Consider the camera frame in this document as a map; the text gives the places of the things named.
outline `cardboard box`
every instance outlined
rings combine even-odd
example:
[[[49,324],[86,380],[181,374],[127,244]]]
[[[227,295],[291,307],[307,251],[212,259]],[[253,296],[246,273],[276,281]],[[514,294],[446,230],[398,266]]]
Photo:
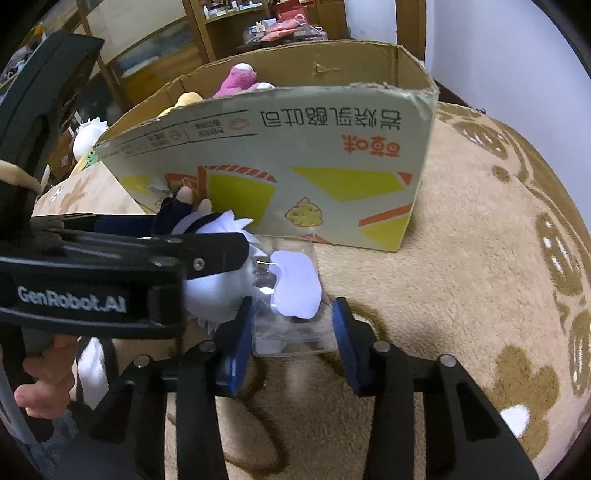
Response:
[[[47,160],[51,173],[57,181],[62,181],[72,169],[76,160],[72,153],[72,136],[66,130],[62,133],[56,149]]]
[[[211,97],[239,62],[279,88]],[[403,47],[324,41],[200,67],[125,114],[95,151],[157,211],[179,185],[265,235],[395,251],[420,184],[438,90]]]

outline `beige rug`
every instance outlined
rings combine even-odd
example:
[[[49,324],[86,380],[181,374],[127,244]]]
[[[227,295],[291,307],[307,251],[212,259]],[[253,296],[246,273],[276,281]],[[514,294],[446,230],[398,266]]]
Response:
[[[554,173],[512,128],[444,103],[438,119],[400,251],[317,244],[321,279],[406,353],[455,355],[545,478],[591,413],[591,240]],[[49,192],[37,212],[135,213],[117,187],[99,198],[104,181],[104,166],[93,166]],[[185,348],[203,338],[191,325]],[[174,342],[116,346],[120,369],[140,353],[174,352]],[[335,354],[254,359],[238,398],[218,399],[230,478],[361,479],[372,404],[352,394]],[[418,398],[416,406],[421,479]],[[171,398],[170,479],[176,421]]]

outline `yellow plush toy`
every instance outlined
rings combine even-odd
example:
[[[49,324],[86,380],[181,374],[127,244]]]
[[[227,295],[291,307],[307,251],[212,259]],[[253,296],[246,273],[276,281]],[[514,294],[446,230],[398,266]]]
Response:
[[[171,107],[168,107],[166,110],[162,111],[158,115],[158,118],[160,118],[161,116],[166,115],[167,113],[169,113],[174,108],[178,108],[180,106],[191,105],[192,103],[199,103],[199,102],[202,102],[202,101],[203,101],[203,98],[198,93],[195,93],[195,92],[187,92],[187,93],[184,93],[180,97],[178,97],[178,100],[177,100],[176,105],[171,106]]]

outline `pink plush toy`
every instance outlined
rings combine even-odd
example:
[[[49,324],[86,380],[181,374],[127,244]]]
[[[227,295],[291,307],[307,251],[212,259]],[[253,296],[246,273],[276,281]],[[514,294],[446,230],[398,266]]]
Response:
[[[267,82],[255,83],[256,72],[248,63],[238,63],[230,69],[230,74],[223,81],[214,98],[235,95],[249,90],[274,88]]]

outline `metal screw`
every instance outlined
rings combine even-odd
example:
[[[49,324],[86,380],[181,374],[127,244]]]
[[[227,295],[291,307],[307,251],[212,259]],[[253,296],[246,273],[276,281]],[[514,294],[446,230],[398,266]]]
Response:
[[[453,355],[448,355],[447,353],[445,355],[442,355],[439,358],[439,361],[446,367],[455,367],[457,363],[456,357],[454,357]]]
[[[152,359],[148,355],[140,355],[135,357],[134,365],[138,368],[147,367]]]
[[[199,349],[203,353],[211,353],[216,350],[216,343],[213,340],[205,340],[199,344]]]
[[[374,342],[374,350],[376,352],[386,353],[389,352],[391,348],[392,346],[384,340],[378,340],[377,342]]]
[[[201,270],[205,268],[205,260],[201,257],[197,257],[193,260],[193,268],[195,269],[195,272],[201,272]]]
[[[178,263],[178,260],[173,257],[154,257],[152,263],[157,267],[173,267]]]

